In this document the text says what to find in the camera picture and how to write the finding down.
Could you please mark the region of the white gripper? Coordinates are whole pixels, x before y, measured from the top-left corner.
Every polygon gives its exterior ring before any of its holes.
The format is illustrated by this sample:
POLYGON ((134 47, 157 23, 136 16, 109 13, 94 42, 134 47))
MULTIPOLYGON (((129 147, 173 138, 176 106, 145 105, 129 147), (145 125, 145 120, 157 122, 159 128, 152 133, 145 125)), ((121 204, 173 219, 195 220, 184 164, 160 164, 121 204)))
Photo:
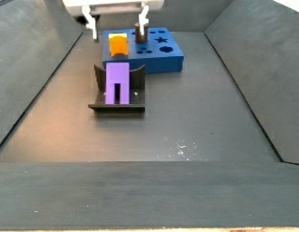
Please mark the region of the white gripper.
POLYGON ((92 37, 97 40, 97 20, 92 15, 140 12, 137 16, 140 34, 145 34, 149 23, 148 13, 163 8, 164 0, 62 0, 66 10, 73 16, 84 14, 85 27, 92 30, 92 37))

